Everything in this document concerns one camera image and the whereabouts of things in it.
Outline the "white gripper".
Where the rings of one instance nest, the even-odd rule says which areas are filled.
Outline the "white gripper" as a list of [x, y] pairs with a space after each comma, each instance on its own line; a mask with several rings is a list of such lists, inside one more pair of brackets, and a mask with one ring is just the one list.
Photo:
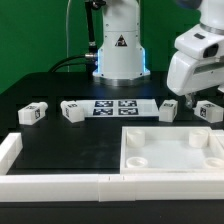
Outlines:
[[224, 35], [196, 25], [176, 38], [175, 48], [167, 86], [176, 95], [185, 95], [185, 105], [193, 109], [193, 92], [224, 85]]

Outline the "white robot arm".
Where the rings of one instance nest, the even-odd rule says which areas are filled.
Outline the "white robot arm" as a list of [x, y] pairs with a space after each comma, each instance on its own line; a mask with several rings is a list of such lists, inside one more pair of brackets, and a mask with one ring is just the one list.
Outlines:
[[[194, 104], [194, 93], [216, 86], [224, 93], [224, 0], [176, 0], [183, 8], [198, 10], [200, 22], [178, 36], [167, 75], [168, 88]], [[131, 85], [150, 75], [140, 44], [140, 7], [137, 0], [85, 0], [88, 27], [92, 12], [101, 10], [104, 41], [97, 47], [89, 32], [93, 77], [108, 85]]]

